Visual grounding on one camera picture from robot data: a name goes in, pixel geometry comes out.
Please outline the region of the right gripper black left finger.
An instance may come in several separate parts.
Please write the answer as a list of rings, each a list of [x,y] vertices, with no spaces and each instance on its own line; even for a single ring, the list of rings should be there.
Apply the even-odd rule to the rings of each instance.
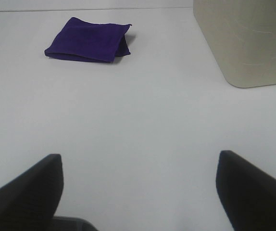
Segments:
[[[0,188],[0,231],[45,231],[63,192],[60,154],[49,154]]]

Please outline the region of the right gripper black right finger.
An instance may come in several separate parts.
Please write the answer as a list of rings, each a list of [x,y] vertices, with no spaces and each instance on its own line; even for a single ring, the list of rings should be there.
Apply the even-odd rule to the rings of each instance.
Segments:
[[[236,231],[276,231],[276,179],[233,151],[219,154],[216,189]]]

